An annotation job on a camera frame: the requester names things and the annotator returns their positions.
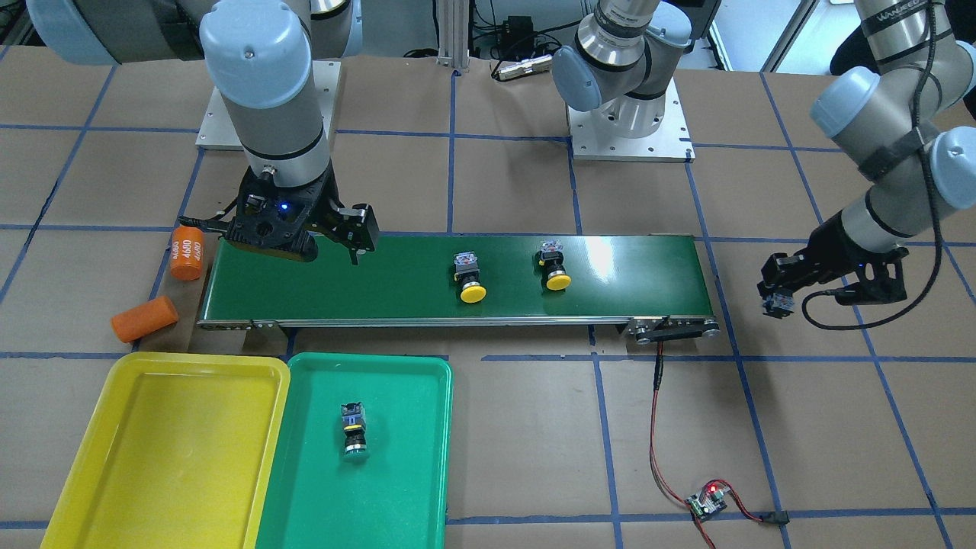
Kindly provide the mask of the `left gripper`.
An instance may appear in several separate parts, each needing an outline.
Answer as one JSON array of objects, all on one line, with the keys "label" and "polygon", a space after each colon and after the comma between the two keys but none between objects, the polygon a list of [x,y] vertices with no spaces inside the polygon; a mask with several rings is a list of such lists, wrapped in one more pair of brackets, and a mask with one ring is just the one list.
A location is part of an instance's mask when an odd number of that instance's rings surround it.
[{"label": "left gripper", "polygon": [[807,246],[795,254],[774,253],[761,268],[757,284],[761,300],[779,288],[792,294],[815,284],[855,274],[857,282],[829,291],[840,305],[896,303],[907,298],[901,261],[907,248],[893,244],[882,252],[869,251],[845,232],[840,213],[810,234]]}]

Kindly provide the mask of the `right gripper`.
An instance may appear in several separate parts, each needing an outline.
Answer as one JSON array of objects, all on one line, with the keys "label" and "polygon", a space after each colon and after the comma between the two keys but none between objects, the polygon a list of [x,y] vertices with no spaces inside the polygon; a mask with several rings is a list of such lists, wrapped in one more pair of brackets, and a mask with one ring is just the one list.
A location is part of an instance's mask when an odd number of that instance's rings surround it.
[{"label": "right gripper", "polygon": [[224,240],[243,251],[300,263],[317,259],[317,234],[346,247],[352,265],[376,249],[380,236],[370,204],[342,204],[331,165],[310,183],[288,188],[279,187],[269,169],[259,174],[247,169],[230,222],[180,217],[180,225],[223,233]]}]

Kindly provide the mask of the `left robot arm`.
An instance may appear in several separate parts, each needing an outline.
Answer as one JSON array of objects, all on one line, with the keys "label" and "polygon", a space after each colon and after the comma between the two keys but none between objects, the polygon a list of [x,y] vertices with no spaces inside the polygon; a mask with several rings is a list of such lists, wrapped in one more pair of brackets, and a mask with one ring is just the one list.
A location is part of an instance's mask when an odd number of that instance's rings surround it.
[{"label": "left robot arm", "polygon": [[[569,108],[595,111],[621,100],[663,96],[688,18],[655,1],[600,1],[572,44],[554,55],[552,76]],[[974,45],[955,38],[942,1],[858,1],[878,71],[853,67],[810,108],[812,121],[871,183],[810,234],[795,254],[776,253],[757,285],[763,312],[785,317],[796,291],[855,275],[830,289],[840,305],[906,299],[908,239],[932,230],[932,277],[942,264],[942,222],[974,205],[974,128],[940,130],[934,116],[974,90]]]}]

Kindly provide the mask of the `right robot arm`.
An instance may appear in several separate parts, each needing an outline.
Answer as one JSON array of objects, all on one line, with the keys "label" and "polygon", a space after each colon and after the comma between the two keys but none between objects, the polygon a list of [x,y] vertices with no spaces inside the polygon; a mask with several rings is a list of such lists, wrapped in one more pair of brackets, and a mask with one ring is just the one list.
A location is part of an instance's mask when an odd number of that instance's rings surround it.
[{"label": "right robot arm", "polygon": [[345,206],[314,63],[362,45],[358,1],[29,1],[42,41],[76,65],[203,60],[248,159],[233,214],[182,217],[248,252],[310,263],[316,234],[353,264],[380,230],[366,203]]}]

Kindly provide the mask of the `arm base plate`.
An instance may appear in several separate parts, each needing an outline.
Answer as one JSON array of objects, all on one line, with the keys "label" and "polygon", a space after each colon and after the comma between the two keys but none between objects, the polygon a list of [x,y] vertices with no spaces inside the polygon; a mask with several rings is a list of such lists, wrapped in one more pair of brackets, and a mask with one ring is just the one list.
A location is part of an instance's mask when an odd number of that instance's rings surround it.
[{"label": "arm base plate", "polygon": [[566,108],[573,157],[590,161],[696,159],[676,81],[644,101],[623,96],[592,111]]},{"label": "arm base plate", "polygon": [[[313,80],[315,94],[321,111],[323,123],[332,139],[337,97],[341,89],[342,63],[339,60],[314,60]],[[242,152],[237,132],[230,121],[229,111],[223,103],[219,90],[213,87],[210,100],[204,111],[195,145],[205,150]]]}]

